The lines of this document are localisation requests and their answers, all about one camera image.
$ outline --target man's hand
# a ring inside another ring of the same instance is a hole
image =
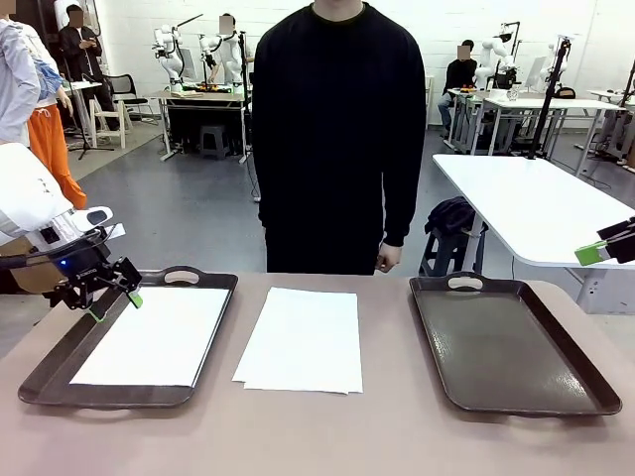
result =
[[[66,94],[66,91],[64,91],[63,86],[60,86],[60,89],[58,89],[58,99],[62,103],[62,106],[68,109],[68,114],[72,116],[72,102]]]
[[[379,255],[377,256],[375,269],[382,273],[388,273],[399,263],[401,263],[401,248],[382,243],[379,249]]]

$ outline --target brown tray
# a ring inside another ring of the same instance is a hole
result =
[[[456,273],[412,279],[410,286],[445,393],[459,408],[524,417],[608,416],[622,409],[527,284]]]
[[[167,282],[166,277],[176,272],[187,272],[197,276],[198,281]],[[229,290],[216,328],[210,335],[207,352],[200,362],[198,373],[202,371],[209,355],[227,305],[231,299],[238,278],[233,275],[210,275],[195,268],[180,266],[153,273],[141,273],[144,287],[163,288],[203,288]],[[75,326],[58,342],[44,358],[29,378],[22,384],[18,397],[28,404],[71,407],[81,409],[156,409],[174,408],[187,402],[194,393],[194,387],[152,387],[152,386],[98,386],[70,385],[69,382],[95,349],[106,332],[117,320],[130,301],[120,292],[109,290],[93,306],[106,309],[103,322],[97,323],[90,314],[85,314]]]

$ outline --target black pants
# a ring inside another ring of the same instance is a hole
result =
[[[338,240],[279,228],[267,229],[266,242],[267,273],[372,276],[379,251],[372,236]]]
[[[101,85],[98,87],[90,87],[83,90],[83,99],[86,101],[86,107],[90,108],[90,99],[97,99],[102,111],[114,112],[115,106],[112,103],[112,97],[110,97],[110,89],[104,79],[100,82]],[[119,119],[115,117],[106,117],[106,123],[111,131],[119,130]]]

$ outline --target desk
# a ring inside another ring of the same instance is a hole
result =
[[[631,216],[635,210],[547,161],[522,157],[435,155],[435,163],[476,210],[465,255],[471,271],[483,222],[519,261],[531,266],[580,269],[574,251],[599,241],[597,231]],[[635,262],[615,260],[589,270],[577,303],[587,312],[603,305],[606,274],[635,271]],[[635,298],[627,307],[635,311]]]
[[[624,99],[624,94],[615,94],[614,92],[589,90],[589,94],[597,96],[601,101],[606,99],[611,104],[617,104]],[[616,114],[615,112],[607,112],[602,132],[597,139],[599,144],[608,143],[605,152],[617,159],[626,160],[629,151],[635,145],[635,102],[631,98],[624,106],[629,114]],[[626,120],[630,115],[631,121],[627,125]]]
[[[500,120],[504,118],[518,119],[522,117],[525,111],[540,111],[545,104],[544,99],[536,99],[536,98],[519,98],[516,101],[510,101],[508,99],[492,99],[485,98],[485,104],[483,109],[491,108],[496,110],[496,122],[494,124],[494,133],[492,134],[492,141],[489,146],[489,155],[491,156],[494,152],[494,146],[496,142],[496,134],[498,133],[498,127],[500,125]],[[583,109],[585,115],[584,116],[569,116],[568,111],[570,109]],[[624,109],[615,105],[609,104],[607,102],[596,101],[594,99],[552,99],[552,102],[549,107],[550,111],[554,112],[552,116],[551,124],[547,131],[546,136],[546,149],[549,150],[548,156],[550,157],[554,152],[556,147],[556,142],[558,140],[558,136],[565,125],[565,120],[567,119],[592,119],[591,127],[588,130],[588,134],[586,135],[586,142],[582,149],[582,154],[579,158],[579,163],[577,164],[577,168],[575,170],[575,176],[578,177],[582,169],[586,163],[586,158],[588,156],[588,150],[590,149],[591,142],[593,140],[593,135],[595,134],[595,130],[599,124],[599,121],[602,117],[602,113],[604,111],[623,111]],[[595,110],[595,115],[588,115],[587,110]]]
[[[483,97],[489,96],[489,92],[461,92],[460,89],[454,88],[448,89],[447,93],[454,98],[454,114],[449,125],[449,135],[444,143],[455,152],[473,155],[476,143],[468,141],[468,138],[473,138],[475,135],[473,128],[476,121],[470,121],[468,116],[475,116],[476,111],[482,105]]]
[[[64,87],[66,93],[71,93],[77,105],[77,112],[79,114],[79,121],[81,122],[81,128],[83,129],[86,137],[90,136],[90,115],[86,108],[86,102],[83,100],[83,94],[80,92],[83,89],[90,89],[91,87],[100,86],[100,82],[90,81],[75,81],[70,84],[70,87]]]
[[[357,293],[363,394],[231,382],[272,286]],[[635,365],[562,290],[531,286],[620,396],[620,414],[562,422],[461,412],[442,390],[407,280],[241,274],[199,389],[176,410],[21,403],[18,387],[80,316],[63,304],[51,311],[0,362],[2,476],[630,474]]]
[[[159,109],[161,110],[161,126],[163,128],[164,142],[166,143],[166,153],[161,156],[161,162],[166,161],[171,156],[177,153],[170,144],[170,119],[168,115],[168,101],[172,104],[172,109],[195,109],[195,110],[210,110],[210,111],[236,111],[240,112],[240,123],[242,125],[242,152],[243,156],[240,159],[240,164],[244,164],[247,160],[247,129],[245,125],[245,96],[244,94],[233,94],[226,92],[204,92],[202,96],[198,97],[175,97],[170,91],[158,91],[152,94],[144,96],[146,99],[157,99],[159,101]],[[183,101],[196,101],[200,102],[200,105],[192,106],[190,104],[183,105],[179,102]]]
[[[449,89],[447,92],[454,96],[454,115],[450,125],[449,137],[444,143],[455,152],[475,156],[480,128],[482,127],[483,99],[489,98],[491,92],[461,92],[458,88]],[[545,95],[521,91],[520,97],[544,99]]]

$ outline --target white paper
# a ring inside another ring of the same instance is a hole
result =
[[[70,381],[193,386],[228,290],[142,288]]]
[[[233,380],[245,389],[362,393],[357,296],[271,289]]]

